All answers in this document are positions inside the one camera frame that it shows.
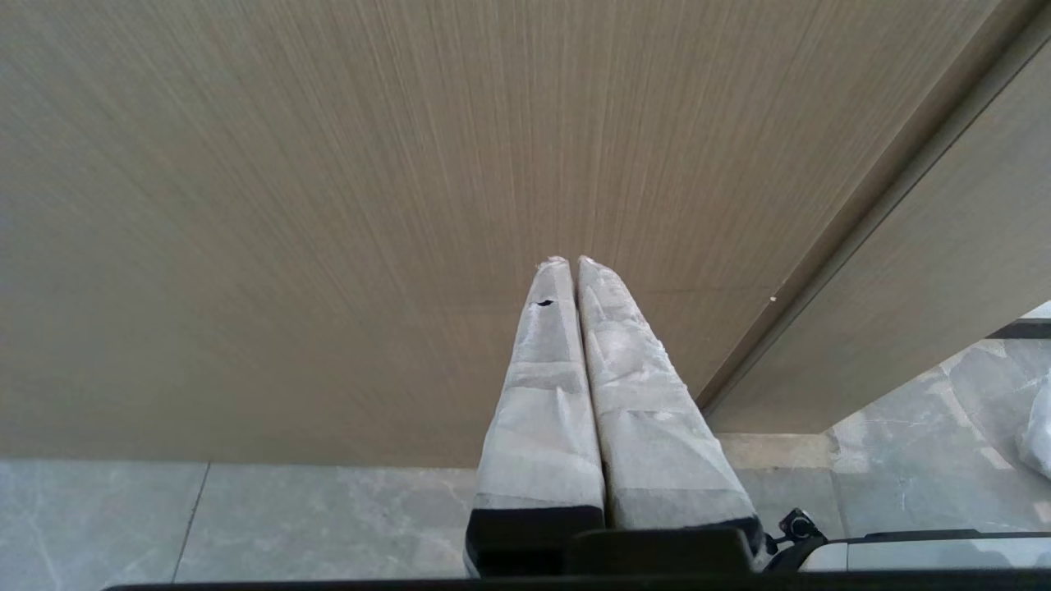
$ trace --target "wood grain panel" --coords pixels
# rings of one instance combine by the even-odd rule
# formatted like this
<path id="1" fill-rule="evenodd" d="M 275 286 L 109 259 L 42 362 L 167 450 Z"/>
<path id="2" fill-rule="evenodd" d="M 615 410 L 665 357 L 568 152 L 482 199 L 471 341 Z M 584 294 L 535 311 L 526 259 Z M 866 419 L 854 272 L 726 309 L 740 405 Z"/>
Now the wood grain panel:
<path id="1" fill-rule="evenodd" d="M 1045 9 L 935 138 L 929 168 L 906 176 L 904 197 L 709 413 L 713 428 L 823 431 L 1047 300 L 1049 39 Z"/>
<path id="2" fill-rule="evenodd" d="M 4 2 L 0 453 L 472 465 L 553 253 L 699 391 L 1016 5 Z"/>

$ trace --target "protective foam wrap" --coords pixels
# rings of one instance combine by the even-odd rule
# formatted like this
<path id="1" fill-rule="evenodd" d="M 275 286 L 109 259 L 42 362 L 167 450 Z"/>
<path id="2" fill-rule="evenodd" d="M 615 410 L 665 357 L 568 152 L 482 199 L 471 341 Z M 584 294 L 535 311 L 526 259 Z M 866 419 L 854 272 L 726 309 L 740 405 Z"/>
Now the protective foam wrap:
<path id="1" fill-rule="evenodd" d="M 486 434 L 476 509 L 592 506 L 604 483 L 565 259 L 533 279 L 511 364 Z"/>
<path id="2" fill-rule="evenodd" d="M 679 528 L 754 517 L 722 446 L 620 277 L 581 257 L 578 288 L 614 525 Z"/>
<path id="3" fill-rule="evenodd" d="M 1036 393 L 1029 424 L 1018 435 L 1017 443 L 1022 461 L 1051 478 L 1051 372 Z"/>

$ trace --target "floor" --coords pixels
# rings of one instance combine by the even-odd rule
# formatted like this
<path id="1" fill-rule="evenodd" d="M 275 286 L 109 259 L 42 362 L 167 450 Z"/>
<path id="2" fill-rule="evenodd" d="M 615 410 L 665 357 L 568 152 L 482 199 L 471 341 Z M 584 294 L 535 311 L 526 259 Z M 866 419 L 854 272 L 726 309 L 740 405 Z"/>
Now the floor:
<path id="1" fill-rule="evenodd" d="M 723 435 L 764 525 L 1051 530 L 1013 437 L 1051 341 L 982 341 L 823 435 Z M 472 470 L 0 462 L 0 589 L 462 575 Z"/>

